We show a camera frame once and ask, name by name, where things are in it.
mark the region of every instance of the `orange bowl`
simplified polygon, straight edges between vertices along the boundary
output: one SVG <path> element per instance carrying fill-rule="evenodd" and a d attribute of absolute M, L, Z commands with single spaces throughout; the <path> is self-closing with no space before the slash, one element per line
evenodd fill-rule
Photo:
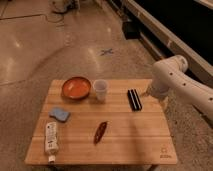
<path fill-rule="evenodd" d="M 78 100 L 89 95 L 91 83 L 84 77 L 72 77 L 62 86 L 62 95 L 64 97 Z"/>

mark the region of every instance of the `white paper cup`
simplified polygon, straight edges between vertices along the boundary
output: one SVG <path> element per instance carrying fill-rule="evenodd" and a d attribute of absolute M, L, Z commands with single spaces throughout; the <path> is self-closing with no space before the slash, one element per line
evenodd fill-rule
<path fill-rule="evenodd" d="M 95 80 L 93 83 L 93 89 L 95 91 L 97 99 L 101 102 L 105 101 L 108 90 L 107 81 L 102 79 Z"/>

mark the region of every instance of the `concrete floor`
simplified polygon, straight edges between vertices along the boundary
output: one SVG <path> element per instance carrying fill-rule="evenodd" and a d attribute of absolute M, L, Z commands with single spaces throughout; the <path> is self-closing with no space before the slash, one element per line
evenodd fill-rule
<path fill-rule="evenodd" d="M 0 1 L 0 14 L 6 0 Z M 50 14 L 48 0 L 13 0 L 2 18 Z M 113 54 L 101 55 L 113 49 Z M 53 79 L 151 78 L 152 56 L 137 40 L 125 40 L 121 20 L 104 3 L 84 0 L 64 20 L 44 16 L 0 20 L 0 170 L 48 170 L 24 164 Z M 179 162 L 156 170 L 213 170 L 213 132 L 198 112 L 173 92 L 165 111 Z M 70 166 L 67 170 L 144 170 L 144 166 Z"/>

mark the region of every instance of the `sponge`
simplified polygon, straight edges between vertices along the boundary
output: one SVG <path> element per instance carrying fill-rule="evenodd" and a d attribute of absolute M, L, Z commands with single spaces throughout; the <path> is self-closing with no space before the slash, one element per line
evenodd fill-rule
<path fill-rule="evenodd" d="M 49 116 L 56 118 L 58 121 L 66 122 L 67 119 L 70 116 L 70 112 L 67 112 L 67 111 L 65 111 L 65 110 L 63 110 L 63 109 L 61 109 L 59 107 L 54 107 L 50 111 Z"/>

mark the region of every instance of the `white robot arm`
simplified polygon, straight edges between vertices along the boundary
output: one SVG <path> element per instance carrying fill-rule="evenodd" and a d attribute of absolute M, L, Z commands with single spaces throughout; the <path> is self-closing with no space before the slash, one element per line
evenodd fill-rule
<path fill-rule="evenodd" d="M 147 93 L 163 100 L 171 88 L 213 121 L 213 89 L 185 75 L 187 68 L 187 60 L 180 55 L 156 62 Z"/>

